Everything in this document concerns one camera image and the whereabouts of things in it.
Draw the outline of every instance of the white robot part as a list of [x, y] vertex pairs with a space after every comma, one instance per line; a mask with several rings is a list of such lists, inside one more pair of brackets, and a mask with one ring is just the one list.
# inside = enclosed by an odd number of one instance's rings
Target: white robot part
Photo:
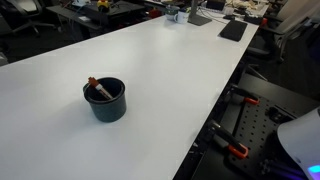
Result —
[[320, 180], [320, 107], [278, 128], [281, 145], [309, 179]]

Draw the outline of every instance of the monitor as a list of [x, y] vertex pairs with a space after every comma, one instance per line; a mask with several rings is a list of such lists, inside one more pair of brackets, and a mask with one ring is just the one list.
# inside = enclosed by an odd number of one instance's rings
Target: monitor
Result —
[[202, 26], [212, 21], [209, 18], [197, 15], [197, 10], [198, 10], [198, 0], [192, 0], [191, 12], [188, 19], [189, 23], [197, 26]]
[[222, 11], [225, 4], [226, 0], [207, 0], [206, 8]]

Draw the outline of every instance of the desk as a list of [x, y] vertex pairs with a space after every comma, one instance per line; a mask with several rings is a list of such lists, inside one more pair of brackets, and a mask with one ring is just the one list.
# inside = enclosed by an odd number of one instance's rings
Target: desk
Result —
[[[144, 9], [143, 6], [132, 4], [129, 2], [125, 2], [125, 1], [119, 1], [119, 2], [117, 2], [117, 4], [121, 5], [120, 6], [121, 9], [111, 11], [111, 13], [112, 13], [111, 15], [109, 15], [109, 13], [107, 13], [106, 15], [109, 17], [109, 19], [116, 17], [116, 16], [119, 16], [119, 15], [123, 15], [123, 14], [131, 12], [131, 11], [138, 11], [138, 10]], [[60, 19], [59, 15], [61, 15], [63, 17], [66, 17], [68, 19], [71, 19], [71, 20], [77, 22], [80, 25], [80, 30], [81, 30], [83, 39], [90, 38], [90, 33], [89, 33], [88, 28], [93, 29], [93, 30], [101, 30], [102, 29], [102, 27], [97, 23], [84, 22], [79, 19], [79, 17], [85, 16], [85, 15], [80, 14], [80, 13], [76, 13], [75, 11], [69, 10], [67, 8], [63, 8], [60, 5], [47, 7], [46, 9], [48, 9], [49, 11], [51, 11], [53, 13], [56, 13], [58, 15], [59, 19]]]
[[161, 2], [153, 1], [153, 0], [142, 0], [143, 4], [148, 7], [157, 8], [163, 14], [166, 11], [166, 6]]
[[[0, 67], [0, 179], [172, 179], [258, 28], [224, 27], [163, 16]], [[120, 120], [94, 117], [89, 76], [123, 80]]]

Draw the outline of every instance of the keyboard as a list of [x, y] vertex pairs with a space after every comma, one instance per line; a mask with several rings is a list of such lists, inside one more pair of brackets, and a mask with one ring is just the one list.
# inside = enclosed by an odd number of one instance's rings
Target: keyboard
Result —
[[220, 36], [234, 41], [240, 41], [247, 25], [248, 24], [244, 22], [231, 20], [220, 32]]

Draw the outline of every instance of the cup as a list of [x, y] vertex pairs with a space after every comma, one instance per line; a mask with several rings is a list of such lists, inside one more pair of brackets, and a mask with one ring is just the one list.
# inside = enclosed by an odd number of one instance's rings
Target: cup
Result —
[[179, 24], [186, 24], [188, 22], [190, 13], [179, 11], [178, 14], [174, 15], [174, 21]]
[[178, 6], [168, 5], [166, 7], [166, 11], [165, 11], [167, 19], [170, 21], [174, 21], [174, 15], [178, 14], [179, 9], [180, 8]]
[[98, 90], [86, 84], [83, 87], [84, 98], [89, 102], [94, 115], [102, 122], [114, 122], [120, 119], [127, 110], [124, 83], [112, 77], [97, 79], [97, 81], [113, 98], [106, 100]]

